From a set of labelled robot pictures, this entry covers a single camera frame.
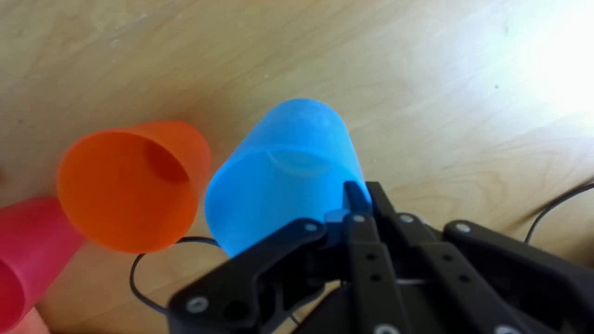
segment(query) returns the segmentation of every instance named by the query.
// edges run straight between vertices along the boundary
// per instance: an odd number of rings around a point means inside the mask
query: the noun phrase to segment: orange cup
[[[66,151],[57,197],[90,242],[152,253],[191,227],[209,175],[206,140],[189,125],[159,121],[90,134]]]

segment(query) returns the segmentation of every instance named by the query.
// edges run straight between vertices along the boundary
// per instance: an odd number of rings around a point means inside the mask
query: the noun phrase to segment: wood grain
[[[343,116],[397,208],[521,238],[532,210],[592,177],[594,93],[562,105],[523,71],[541,27],[584,4],[1,0],[0,205],[53,194],[59,157],[89,132],[181,119],[217,168],[270,106],[311,97]],[[592,201],[558,208],[534,244],[592,264]],[[193,233],[207,234],[202,218]],[[165,303],[222,260],[167,251],[141,286]],[[85,246],[40,303],[51,331],[165,333],[131,299],[129,262]]]

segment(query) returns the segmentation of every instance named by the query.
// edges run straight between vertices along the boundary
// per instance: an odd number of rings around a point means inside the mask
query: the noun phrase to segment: screw
[[[354,223],[365,223],[365,216],[352,216]]]
[[[406,225],[410,225],[410,223],[413,223],[413,218],[412,216],[408,216],[408,214],[400,214],[400,216],[397,216],[402,223],[406,223]]]
[[[315,233],[315,231],[317,231],[317,225],[306,223],[306,225],[304,225],[304,231],[306,231],[306,233]]]
[[[467,233],[469,233],[469,227],[467,227],[467,225],[464,225],[464,223],[456,223],[456,231],[460,231],[460,233],[467,234]]]
[[[399,331],[387,324],[376,325],[373,334],[399,334]]]
[[[495,333],[493,333],[493,334],[521,334],[521,333],[516,331],[514,327],[499,325],[499,327],[495,327]]]
[[[207,299],[206,298],[193,298],[185,303],[185,311],[189,314],[202,314],[207,309]]]

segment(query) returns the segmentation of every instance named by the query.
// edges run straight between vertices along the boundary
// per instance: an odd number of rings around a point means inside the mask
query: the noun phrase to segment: blue cup
[[[341,210],[347,181],[365,190],[345,123],[317,101],[287,101],[215,173],[204,197],[206,223],[235,257],[293,220],[324,221]]]

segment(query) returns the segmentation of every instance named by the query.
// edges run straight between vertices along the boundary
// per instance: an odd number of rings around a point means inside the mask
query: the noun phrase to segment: wooden table
[[[59,157],[89,132],[181,119],[217,168],[270,106],[311,97],[343,116],[397,208],[521,238],[594,171],[588,17],[584,3],[540,0],[3,0],[0,205],[51,194]],[[553,212],[534,246],[590,264],[592,201]],[[202,216],[191,234],[207,234]],[[139,285],[165,303],[222,260],[178,247]],[[48,325],[165,333],[128,292],[129,262],[85,246],[40,303]]]

